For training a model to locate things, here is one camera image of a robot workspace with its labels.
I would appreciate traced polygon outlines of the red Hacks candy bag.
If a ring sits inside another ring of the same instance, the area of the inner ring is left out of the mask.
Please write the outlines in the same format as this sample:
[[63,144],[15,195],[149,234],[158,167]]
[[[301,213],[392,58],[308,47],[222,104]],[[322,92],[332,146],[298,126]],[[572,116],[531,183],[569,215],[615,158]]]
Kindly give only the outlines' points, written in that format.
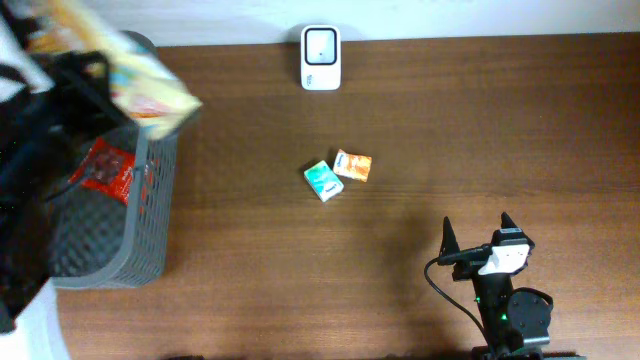
[[96,139],[79,167],[68,180],[128,204],[133,183],[135,156],[115,147],[102,137]]

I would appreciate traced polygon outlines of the yellow snack bag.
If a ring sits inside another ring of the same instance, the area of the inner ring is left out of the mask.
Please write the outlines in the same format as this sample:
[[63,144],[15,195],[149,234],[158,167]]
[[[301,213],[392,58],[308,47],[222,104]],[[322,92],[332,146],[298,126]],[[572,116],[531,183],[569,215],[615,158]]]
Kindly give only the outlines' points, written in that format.
[[80,1],[26,3],[38,30],[28,50],[40,54],[98,52],[109,63],[111,100],[151,140],[179,130],[202,106],[151,51],[117,30]]

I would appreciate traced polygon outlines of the orange tissue pack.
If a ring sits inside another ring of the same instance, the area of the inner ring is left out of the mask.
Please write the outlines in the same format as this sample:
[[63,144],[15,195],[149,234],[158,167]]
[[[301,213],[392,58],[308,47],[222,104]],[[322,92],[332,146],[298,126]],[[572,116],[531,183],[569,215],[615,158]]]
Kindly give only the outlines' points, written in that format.
[[338,176],[366,182],[371,171],[372,158],[350,154],[339,149],[333,164],[333,172]]

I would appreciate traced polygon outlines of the green tissue pack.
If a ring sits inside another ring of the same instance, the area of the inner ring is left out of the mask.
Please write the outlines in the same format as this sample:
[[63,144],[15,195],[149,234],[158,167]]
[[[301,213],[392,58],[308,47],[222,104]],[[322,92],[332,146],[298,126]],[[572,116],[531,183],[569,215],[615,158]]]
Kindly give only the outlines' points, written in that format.
[[322,202],[327,202],[344,189],[342,181],[324,160],[306,169],[303,176]]

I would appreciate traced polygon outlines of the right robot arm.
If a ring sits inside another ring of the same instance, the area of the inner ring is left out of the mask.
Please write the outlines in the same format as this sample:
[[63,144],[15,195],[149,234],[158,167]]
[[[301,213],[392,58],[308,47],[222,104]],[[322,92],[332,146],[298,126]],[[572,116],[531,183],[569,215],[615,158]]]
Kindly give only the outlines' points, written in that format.
[[507,213],[491,241],[462,250],[448,218],[436,258],[425,265],[451,266],[452,279],[470,281],[480,316],[471,320],[486,345],[471,350],[473,359],[578,359],[571,352],[546,353],[553,298],[536,289],[515,288],[512,278],[528,265],[535,243]]

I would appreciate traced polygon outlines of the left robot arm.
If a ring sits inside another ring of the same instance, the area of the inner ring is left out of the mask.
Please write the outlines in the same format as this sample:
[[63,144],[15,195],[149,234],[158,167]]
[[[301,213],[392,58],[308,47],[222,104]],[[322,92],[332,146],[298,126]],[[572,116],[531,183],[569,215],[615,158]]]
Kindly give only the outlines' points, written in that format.
[[76,147],[127,123],[112,102],[100,52],[31,56],[36,18],[1,5],[1,356],[66,359],[47,268],[46,190]]

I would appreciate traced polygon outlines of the white barcode scanner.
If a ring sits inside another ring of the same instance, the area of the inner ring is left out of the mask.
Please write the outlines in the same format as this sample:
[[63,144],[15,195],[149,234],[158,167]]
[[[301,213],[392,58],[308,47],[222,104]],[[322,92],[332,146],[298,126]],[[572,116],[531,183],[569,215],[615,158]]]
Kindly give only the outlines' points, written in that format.
[[307,91],[341,86],[341,33],[332,25],[307,25],[300,33],[301,85]]

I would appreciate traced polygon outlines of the grey plastic mesh basket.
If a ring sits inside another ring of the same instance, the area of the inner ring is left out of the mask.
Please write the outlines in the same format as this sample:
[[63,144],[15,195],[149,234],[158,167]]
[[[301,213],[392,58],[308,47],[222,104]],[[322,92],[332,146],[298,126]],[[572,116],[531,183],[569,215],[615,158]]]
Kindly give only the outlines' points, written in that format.
[[58,288],[137,288],[165,269],[178,136],[151,141],[126,125],[103,138],[135,156],[129,202],[78,186],[50,203],[47,255]]

